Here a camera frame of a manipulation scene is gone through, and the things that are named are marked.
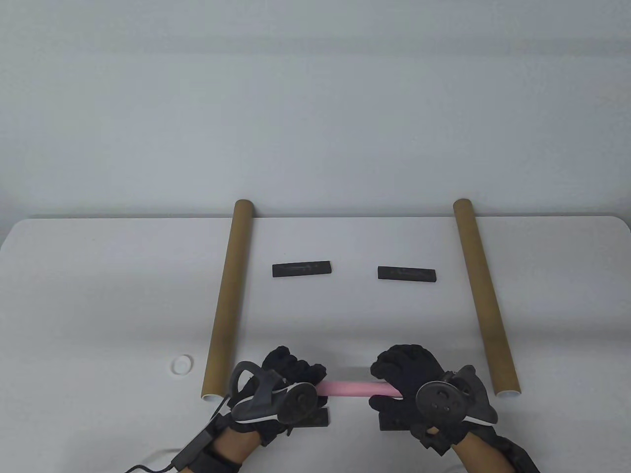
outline black glove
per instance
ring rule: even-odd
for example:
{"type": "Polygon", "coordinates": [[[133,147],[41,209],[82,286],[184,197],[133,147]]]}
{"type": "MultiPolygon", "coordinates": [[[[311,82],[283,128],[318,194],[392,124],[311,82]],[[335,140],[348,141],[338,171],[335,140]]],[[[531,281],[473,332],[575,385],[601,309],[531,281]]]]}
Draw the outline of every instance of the black glove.
{"type": "MultiPolygon", "coordinates": [[[[271,351],[270,354],[265,357],[261,368],[264,370],[274,370],[286,380],[285,383],[279,382],[274,389],[280,389],[294,383],[310,383],[317,385],[326,376],[326,368],[324,366],[309,365],[303,359],[298,360],[285,346],[280,346],[274,351],[271,351]]],[[[240,400],[254,395],[257,387],[258,380],[256,378],[251,378],[239,392],[239,396],[228,401],[228,407],[232,408],[240,400]]],[[[319,396],[316,409],[324,406],[327,400],[327,397],[319,396]]],[[[292,426],[281,424],[278,421],[240,424],[231,420],[230,428],[236,432],[243,433],[257,431],[261,436],[261,445],[263,446],[269,444],[269,442],[274,440],[278,434],[287,431],[287,435],[289,435],[292,430],[292,426]]]]}
{"type": "MultiPolygon", "coordinates": [[[[380,418],[405,427],[419,440],[431,438],[427,429],[434,426],[416,408],[416,393],[425,383],[439,380],[445,374],[434,355],[420,345],[394,345],[377,357],[370,373],[387,381],[403,395],[403,399],[372,396],[369,404],[379,412],[380,418]]],[[[470,427],[469,422],[462,422],[458,426],[442,428],[439,436],[445,438],[448,445],[457,444],[467,435],[470,427]]]]}

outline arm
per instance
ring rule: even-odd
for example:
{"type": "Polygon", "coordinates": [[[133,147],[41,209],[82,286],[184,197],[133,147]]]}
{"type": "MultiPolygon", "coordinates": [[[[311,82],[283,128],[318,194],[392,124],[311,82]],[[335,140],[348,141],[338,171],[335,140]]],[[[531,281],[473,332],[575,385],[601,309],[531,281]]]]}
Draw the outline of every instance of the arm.
{"type": "MultiPolygon", "coordinates": [[[[242,464],[256,447],[261,444],[261,436],[258,432],[239,433],[227,428],[212,443],[212,450],[219,456],[233,463],[242,464]]],[[[182,473],[192,473],[185,468],[182,473]]]]}
{"type": "Polygon", "coordinates": [[[499,451],[471,432],[452,448],[468,473],[515,473],[499,451]]]}

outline black cable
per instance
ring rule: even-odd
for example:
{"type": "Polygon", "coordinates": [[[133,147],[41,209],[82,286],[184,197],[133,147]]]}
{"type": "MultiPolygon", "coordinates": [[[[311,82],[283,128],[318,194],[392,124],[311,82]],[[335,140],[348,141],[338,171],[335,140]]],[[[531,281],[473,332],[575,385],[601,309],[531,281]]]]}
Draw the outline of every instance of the black cable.
{"type": "Polygon", "coordinates": [[[173,465],[169,465],[168,467],[160,471],[151,470],[144,465],[136,465],[136,466],[131,467],[129,470],[125,471],[125,473],[131,473],[134,470],[143,470],[143,471],[146,471],[147,473],[167,473],[167,471],[171,469],[173,469],[173,465]]]}

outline cardboard tube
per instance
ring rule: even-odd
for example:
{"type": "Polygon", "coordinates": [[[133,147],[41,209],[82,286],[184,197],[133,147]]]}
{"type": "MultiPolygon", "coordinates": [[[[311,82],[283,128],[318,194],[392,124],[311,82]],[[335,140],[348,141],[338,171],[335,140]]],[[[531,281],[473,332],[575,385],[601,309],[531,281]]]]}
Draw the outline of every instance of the cardboard tube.
{"type": "Polygon", "coordinates": [[[510,354],[509,341],[506,338],[502,314],[495,296],[471,201],[469,199],[456,201],[454,214],[460,233],[460,243],[463,246],[473,302],[478,313],[478,323],[491,372],[493,390],[497,396],[520,394],[521,387],[510,354]]]}
{"type": "Polygon", "coordinates": [[[235,203],[226,261],[223,264],[223,275],[217,298],[213,334],[208,350],[206,373],[201,387],[202,399],[213,395],[223,397],[227,392],[237,344],[253,214],[254,206],[250,201],[240,200],[235,203]]]}

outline pink rod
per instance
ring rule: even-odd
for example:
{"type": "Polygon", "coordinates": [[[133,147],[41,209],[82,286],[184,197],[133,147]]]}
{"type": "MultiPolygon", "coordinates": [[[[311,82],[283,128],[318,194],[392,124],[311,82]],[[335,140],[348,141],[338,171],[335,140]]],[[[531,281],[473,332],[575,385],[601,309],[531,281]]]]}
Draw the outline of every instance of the pink rod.
{"type": "Polygon", "coordinates": [[[394,387],[383,382],[322,381],[315,388],[320,396],[370,397],[378,394],[402,397],[394,387]]]}

